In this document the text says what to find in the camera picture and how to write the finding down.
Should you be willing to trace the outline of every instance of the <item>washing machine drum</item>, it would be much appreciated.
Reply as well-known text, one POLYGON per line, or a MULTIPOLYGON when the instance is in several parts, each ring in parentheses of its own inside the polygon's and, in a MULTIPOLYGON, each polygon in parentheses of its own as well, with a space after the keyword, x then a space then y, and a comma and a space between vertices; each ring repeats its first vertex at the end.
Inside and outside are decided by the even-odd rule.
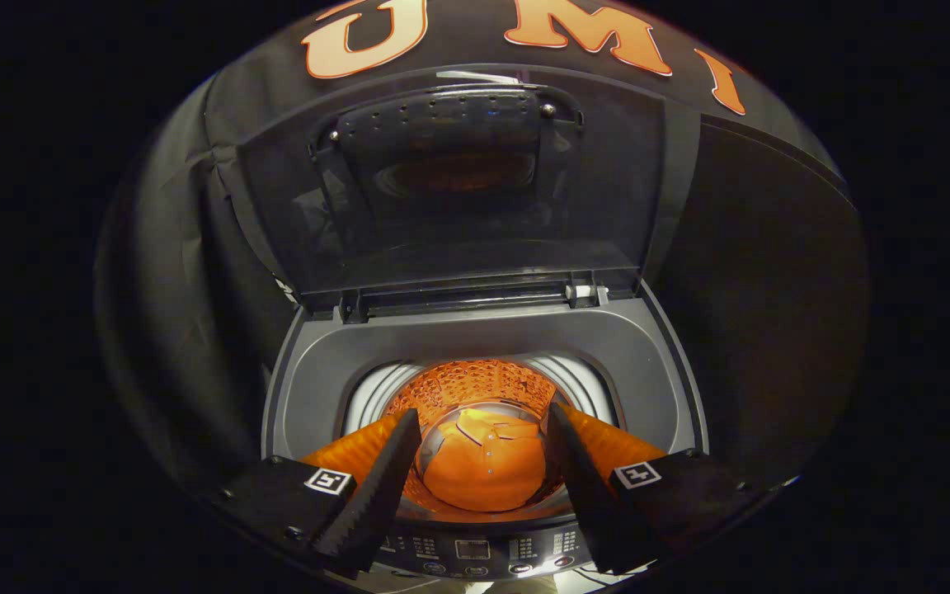
MULTIPOLYGON (((189 492, 415 408, 417 571, 474 575, 451 563, 490 537, 463 534, 508 522, 580 561, 553 402, 766 488, 799 474, 863 349, 848 194, 779 98, 636 8, 347 2, 148 139, 99 239, 102 353, 189 492), (423 549, 446 524, 451 563, 423 549)), ((515 542, 473 571, 540 568, 515 542)))

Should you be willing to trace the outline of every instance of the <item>black background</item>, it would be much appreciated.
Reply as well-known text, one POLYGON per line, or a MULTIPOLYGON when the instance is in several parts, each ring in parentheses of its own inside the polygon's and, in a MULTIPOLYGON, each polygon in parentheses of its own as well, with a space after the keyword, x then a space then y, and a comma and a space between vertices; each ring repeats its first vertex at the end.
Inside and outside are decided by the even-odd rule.
MULTIPOLYGON (((309 587, 159 473, 111 399, 90 309, 97 222, 144 136, 321 4, 0 7, 0 320, 19 321, 0 321, 16 367, 0 375, 1 592, 309 587)), ((822 139, 863 214, 875 301, 852 406, 802 481, 640 590, 950 589, 950 4, 645 4, 822 139)))

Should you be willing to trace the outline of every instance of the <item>orange letter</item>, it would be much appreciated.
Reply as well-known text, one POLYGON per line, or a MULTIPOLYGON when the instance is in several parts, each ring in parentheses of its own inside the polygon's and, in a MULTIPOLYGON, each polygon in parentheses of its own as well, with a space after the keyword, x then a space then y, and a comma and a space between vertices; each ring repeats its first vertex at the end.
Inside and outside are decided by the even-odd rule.
POLYGON ((555 19, 589 52, 599 52, 614 35, 610 53, 615 58, 663 76, 672 74, 651 37, 651 26, 617 8, 602 7, 588 14, 570 0, 515 0, 515 11, 520 25, 505 33, 512 44, 566 48, 567 38, 552 27, 555 19))
POLYGON ((716 97, 721 105, 738 113, 739 116, 746 116, 746 108, 743 107, 742 101, 739 101, 739 91, 736 90, 734 80, 731 80, 731 70, 728 70, 726 65, 721 64, 720 60, 701 49, 695 50, 694 53, 706 60, 709 72, 713 75, 713 97, 716 97))
POLYGON ((388 63, 419 44, 427 31, 426 0, 387 0, 380 11, 391 11, 391 35, 379 45, 351 52, 347 45, 350 24, 361 12, 344 16, 303 39, 306 71, 314 78, 340 78, 388 63))

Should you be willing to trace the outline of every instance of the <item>orange shirt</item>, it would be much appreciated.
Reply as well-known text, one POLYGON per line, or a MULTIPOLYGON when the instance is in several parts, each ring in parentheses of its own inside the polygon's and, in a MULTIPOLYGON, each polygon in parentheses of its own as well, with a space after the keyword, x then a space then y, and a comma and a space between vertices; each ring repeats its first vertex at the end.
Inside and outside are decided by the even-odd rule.
POLYGON ((538 425, 468 409, 439 426, 444 436, 423 482, 442 501, 472 512, 521 507, 544 481, 538 425))

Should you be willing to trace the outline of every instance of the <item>open lid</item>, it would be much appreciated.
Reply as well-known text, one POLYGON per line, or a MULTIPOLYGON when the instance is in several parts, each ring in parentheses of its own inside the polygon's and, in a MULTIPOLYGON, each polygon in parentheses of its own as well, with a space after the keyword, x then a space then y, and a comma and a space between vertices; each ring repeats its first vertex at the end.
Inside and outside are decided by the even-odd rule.
POLYGON ((336 109, 238 150, 295 289, 338 304, 347 290, 576 273, 633 290, 662 172, 661 99, 581 73, 441 83, 414 75, 392 81, 411 90, 333 97, 336 109))

